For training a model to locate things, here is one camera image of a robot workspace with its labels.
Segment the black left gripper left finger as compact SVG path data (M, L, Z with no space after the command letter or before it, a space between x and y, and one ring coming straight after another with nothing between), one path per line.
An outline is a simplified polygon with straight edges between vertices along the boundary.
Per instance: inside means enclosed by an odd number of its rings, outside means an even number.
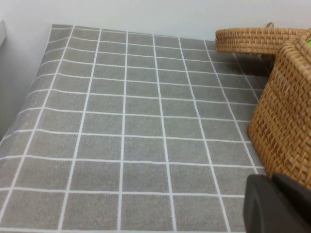
M309 233L311 206L292 206L272 178L250 175L246 181L243 220L247 233Z

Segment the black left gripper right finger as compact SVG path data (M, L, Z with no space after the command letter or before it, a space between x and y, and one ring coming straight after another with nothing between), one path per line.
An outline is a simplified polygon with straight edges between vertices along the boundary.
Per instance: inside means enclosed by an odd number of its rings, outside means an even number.
M311 205L311 190L307 187L281 173L274 174L272 180L292 206Z

